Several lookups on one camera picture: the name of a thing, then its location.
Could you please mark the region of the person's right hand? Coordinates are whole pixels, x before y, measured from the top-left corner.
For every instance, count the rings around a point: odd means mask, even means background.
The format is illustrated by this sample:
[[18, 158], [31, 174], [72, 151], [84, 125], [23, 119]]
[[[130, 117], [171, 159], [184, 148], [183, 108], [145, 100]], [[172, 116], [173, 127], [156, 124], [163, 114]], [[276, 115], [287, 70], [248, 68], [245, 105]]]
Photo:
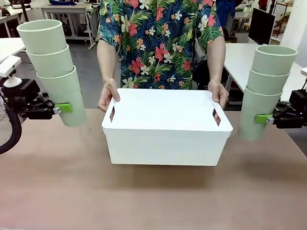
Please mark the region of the person's right hand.
[[104, 83], [97, 107], [101, 111], [106, 112], [112, 98], [116, 102], [120, 101], [120, 95], [118, 92], [117, 83], [113, 78], [110, 78], [106, 80]]

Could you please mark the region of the person's left hand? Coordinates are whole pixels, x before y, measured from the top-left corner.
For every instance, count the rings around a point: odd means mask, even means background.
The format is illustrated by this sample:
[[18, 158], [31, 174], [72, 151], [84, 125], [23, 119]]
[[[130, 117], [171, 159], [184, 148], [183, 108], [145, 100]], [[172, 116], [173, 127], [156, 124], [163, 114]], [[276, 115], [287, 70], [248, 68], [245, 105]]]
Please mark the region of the person's left hand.
[[229, 96], [226, 88], [220, 82], [210, 80], [208, 90], [212, 93], [212, 100], [218, 103], [222, 109], [224, 109]]

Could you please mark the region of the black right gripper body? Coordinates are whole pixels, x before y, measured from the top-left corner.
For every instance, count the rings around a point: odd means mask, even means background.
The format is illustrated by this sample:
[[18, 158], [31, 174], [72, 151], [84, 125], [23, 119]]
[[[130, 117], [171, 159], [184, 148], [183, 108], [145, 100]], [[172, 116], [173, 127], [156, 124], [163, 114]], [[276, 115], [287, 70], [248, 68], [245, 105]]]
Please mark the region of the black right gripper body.
[[307, 126], [307, 91], [294, 90], [290, 95], [289, 102], [295, 110], [294, 127]]

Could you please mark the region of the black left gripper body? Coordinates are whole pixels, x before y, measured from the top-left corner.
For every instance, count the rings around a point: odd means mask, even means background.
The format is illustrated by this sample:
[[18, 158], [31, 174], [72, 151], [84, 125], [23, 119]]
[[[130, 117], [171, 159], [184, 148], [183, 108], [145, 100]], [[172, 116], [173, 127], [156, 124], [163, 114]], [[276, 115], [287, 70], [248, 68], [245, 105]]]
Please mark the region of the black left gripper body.
[[40, 88], [34, 79], [22, 79], [21, 84], [15, 87], [3, 86], [1, 92], [5, 99], [5, 109], [12, 110], [21, 117], [28, 117], [26, 109], [31, 109], [30, 103], [40, 93]]

